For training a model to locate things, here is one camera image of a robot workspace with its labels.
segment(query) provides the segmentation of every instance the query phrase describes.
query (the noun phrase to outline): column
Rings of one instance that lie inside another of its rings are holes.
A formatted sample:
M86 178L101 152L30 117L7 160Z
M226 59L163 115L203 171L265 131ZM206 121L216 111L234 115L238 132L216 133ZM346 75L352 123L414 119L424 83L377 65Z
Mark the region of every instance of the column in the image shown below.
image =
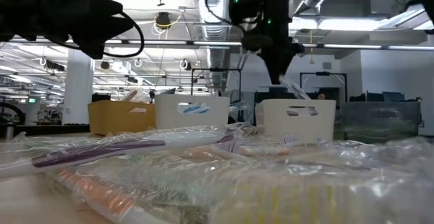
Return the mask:
M41 97L29 96L26 106L26 126L34 126L38 121L38 111L41 109Z
M79 50L68 51L62 124L89 124L95 61Z

